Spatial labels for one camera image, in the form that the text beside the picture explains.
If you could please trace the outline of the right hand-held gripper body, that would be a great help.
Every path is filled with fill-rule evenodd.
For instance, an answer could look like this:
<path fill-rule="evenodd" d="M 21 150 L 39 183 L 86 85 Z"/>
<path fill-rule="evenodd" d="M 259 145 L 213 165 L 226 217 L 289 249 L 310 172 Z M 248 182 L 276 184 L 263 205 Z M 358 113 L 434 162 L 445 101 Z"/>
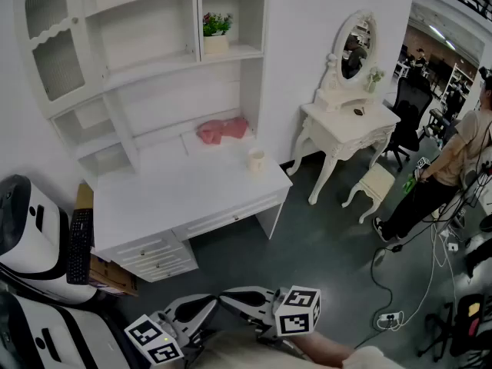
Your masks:
<path fill-rule="evenodd" d="M 321 314 L 321 290 L 293 285 L 279 288 L 261 315 L 278 337 L 310 334 Z"/>

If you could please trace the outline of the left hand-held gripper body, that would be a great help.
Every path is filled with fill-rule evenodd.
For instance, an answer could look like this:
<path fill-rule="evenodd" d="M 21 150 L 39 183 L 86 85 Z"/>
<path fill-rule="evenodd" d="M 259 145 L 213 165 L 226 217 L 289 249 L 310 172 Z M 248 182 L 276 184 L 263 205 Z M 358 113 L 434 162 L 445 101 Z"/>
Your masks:
<path fill-rule="evenodd" d="M 175 324 L 175 317 L 165 311 L 142 315 L 125 328 L 125 334 L 150 364 L 170 364 L 179 361 L 192 364 L 204 350 L 201 332 L 184 334 Z"/>

